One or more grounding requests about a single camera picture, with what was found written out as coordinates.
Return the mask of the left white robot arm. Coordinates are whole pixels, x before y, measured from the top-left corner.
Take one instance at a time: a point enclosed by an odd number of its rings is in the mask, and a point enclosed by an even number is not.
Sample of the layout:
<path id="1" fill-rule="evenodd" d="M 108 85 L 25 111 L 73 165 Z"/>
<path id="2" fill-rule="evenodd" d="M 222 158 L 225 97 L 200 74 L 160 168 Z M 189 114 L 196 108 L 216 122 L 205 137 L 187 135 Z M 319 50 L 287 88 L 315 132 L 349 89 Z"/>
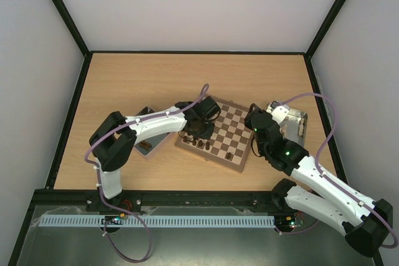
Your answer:
<path id="1" fill-rule="evenodd" d="M 154 136 L 184 132 L 193 138 L 208 140 L 221 113 L 216 101 L 207 96 L 194 102 L 178 102 L 166 110 L 146 115 L 122 116 L 111 113 L 89 139 L 85 160 L 97 172 L 97 187 L 104 199 L 122 193 L 120 169 L 128 161 L 135 145 Z"/>

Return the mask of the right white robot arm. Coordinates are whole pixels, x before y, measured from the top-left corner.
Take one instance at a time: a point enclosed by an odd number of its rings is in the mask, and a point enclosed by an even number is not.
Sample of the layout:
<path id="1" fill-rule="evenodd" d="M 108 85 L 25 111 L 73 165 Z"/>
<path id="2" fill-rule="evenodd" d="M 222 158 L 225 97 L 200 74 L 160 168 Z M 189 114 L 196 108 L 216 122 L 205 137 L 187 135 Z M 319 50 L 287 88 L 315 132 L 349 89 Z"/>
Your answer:
<path id="1" fill-rule="evenodd" d="M 274 169 L 289 176 L 272 190 L 279 211 L 299 210 L 334 228 L 355 251 L 373 257 L 393 225 L 393 206 L 351 188 L 334 176 L 309 152 L 281 133 L 287 106 L 270 112 L 251 104 L 244 125 L 254 133 L 257 150 Z"/>

